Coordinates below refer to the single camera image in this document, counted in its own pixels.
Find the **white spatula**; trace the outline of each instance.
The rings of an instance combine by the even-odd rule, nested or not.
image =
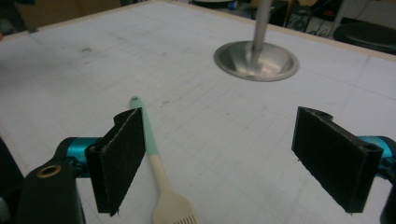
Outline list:
[[[146,151],[160,191],[160,199],[153,214],[154,224],[197,224],[197,216],[192,204],[185,197],[176,193],[169,182],[158,154],[143,102],[137,97],[132,97],[131,108],[138,107],[142,107]]]

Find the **black chair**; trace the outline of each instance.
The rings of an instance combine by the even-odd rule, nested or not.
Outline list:
[[[333,34],[337,41],[396,55],[396,30],[369,22],[339,26]]]

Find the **table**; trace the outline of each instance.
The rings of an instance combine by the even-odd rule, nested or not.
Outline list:
[[[7,37],[0,44],[0,134],[24,175],[69,136],[103,136],[140,96],[163,163],[201,223],[379,223],[390,184],[376,179],[363,214],[344,210],[291,151],[297,106],[334,115],[356,135],[396,139],[396,59],[269,26],[299,72],[277,82],[231,77],[214,51],[249,40],[254,23],[175,2],[123,7]],[[157,190],[143,160],[115,217],[96,213],[78,179],[88,223],[151,223]]]

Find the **metal bowl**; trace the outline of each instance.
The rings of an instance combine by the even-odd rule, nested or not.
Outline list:
[[[225,72],[253,81],[276,81],[297,72],[298,60],[290,51],[269,43],[261,50],[252,46],[252,41],[223,45],[215,52],[215,62]]]

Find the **metal rod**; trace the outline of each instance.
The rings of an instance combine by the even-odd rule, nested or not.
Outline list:
[[[262,43],[264,42],[265,31],[270,19],[272,0],[260,0],[259,8],[256,16],[256,29],[253,38],[253,50],[262,50]]]
[[[344,17],[345,11],[349,6],[349,0],[343,0],[340,8],[338,9],[337,15],[335,16],[334,22],[332,23],[332,29],[330,30],[330,35],[334,34],[335,29],[340,25],[341,20]]]

